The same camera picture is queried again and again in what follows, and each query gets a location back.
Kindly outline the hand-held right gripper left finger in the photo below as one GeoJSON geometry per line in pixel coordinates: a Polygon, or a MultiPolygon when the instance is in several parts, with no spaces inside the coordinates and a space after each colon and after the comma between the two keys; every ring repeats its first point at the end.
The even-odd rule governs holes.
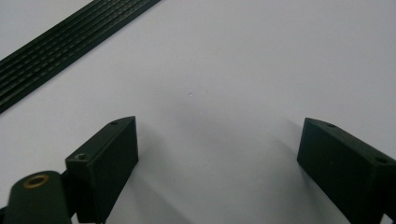
{"type": "Polygon", "coordinates": [[[104,223],[138,163],[135,117],[109,122],[65,159],[69,210],[81,223],[104,223]]]}

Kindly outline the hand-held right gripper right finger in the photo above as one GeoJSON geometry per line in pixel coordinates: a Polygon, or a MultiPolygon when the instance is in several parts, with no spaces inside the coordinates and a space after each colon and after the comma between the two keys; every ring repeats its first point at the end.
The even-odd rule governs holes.
{"type": "Polygon", "coordinates": [[[307,118],[297,162],[351,224],[396,224],[396,160],[328,122],[307,118]]]}

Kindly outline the white table mat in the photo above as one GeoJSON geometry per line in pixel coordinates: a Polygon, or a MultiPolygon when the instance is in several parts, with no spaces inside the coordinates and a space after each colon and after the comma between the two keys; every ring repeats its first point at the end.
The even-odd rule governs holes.
{"type": "Polygon", "coordinates": [[[0,208],[128,116],[139,162],[106,224],[348,224],[302,128],[396,159],[396,0],[161,0],[0,114],[0,208]]]}

